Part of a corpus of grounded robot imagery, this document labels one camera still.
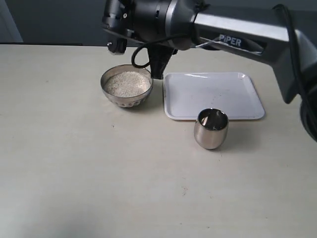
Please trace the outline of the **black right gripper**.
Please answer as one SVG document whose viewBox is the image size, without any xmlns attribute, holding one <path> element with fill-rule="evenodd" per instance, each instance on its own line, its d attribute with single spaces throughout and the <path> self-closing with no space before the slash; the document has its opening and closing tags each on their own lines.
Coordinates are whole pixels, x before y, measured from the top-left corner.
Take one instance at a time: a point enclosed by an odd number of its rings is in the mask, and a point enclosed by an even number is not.
<svg viewBox="0 0 317 238">
<path fill-rule="evenodd" d="M 127 42 L 147 43 L 171 36 L 171 20 L 176 0 L 107 0 L 103 29 L 113 37 L 107 43 L 113 55 L 122 55 Z M 152 79 L 163 79 L 173 55 L 170 47 L 148 47 Z"/>
</svg>

